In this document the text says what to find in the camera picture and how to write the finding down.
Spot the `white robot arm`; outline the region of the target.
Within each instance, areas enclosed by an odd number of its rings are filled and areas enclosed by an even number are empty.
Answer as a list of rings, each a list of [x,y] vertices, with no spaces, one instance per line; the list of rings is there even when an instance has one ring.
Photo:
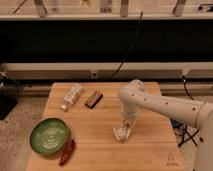
[[[132,128],[138,110],[145,107],[200,131],[193,171],[213,171],[213,104],[149,94],[142,81],[132,80],[118,91],[123,125]]]

